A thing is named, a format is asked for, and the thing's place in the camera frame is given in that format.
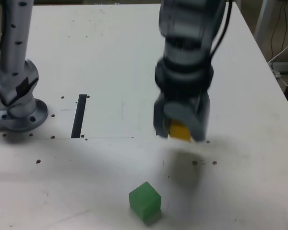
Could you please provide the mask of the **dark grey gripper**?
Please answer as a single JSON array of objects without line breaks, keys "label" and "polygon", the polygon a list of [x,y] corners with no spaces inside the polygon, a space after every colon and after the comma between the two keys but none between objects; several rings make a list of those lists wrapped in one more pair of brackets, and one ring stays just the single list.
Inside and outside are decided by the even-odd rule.
[{"label": "dark grey gripper", "polygon": [[204,141],[210,112],[207,92],[161,90],[154,103],[153,125],[156,135],[162,138],[193,139]]}]

